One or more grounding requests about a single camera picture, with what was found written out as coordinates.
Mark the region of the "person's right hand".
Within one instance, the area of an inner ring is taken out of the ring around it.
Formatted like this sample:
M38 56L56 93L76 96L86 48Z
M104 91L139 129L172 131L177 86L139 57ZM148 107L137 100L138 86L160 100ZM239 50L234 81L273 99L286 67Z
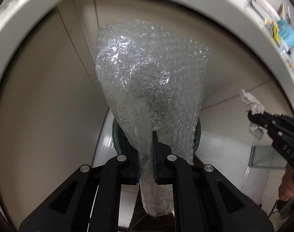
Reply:
M279 186L279 200L288 201L294 196L294 169L288 163L285 167L285 174Z

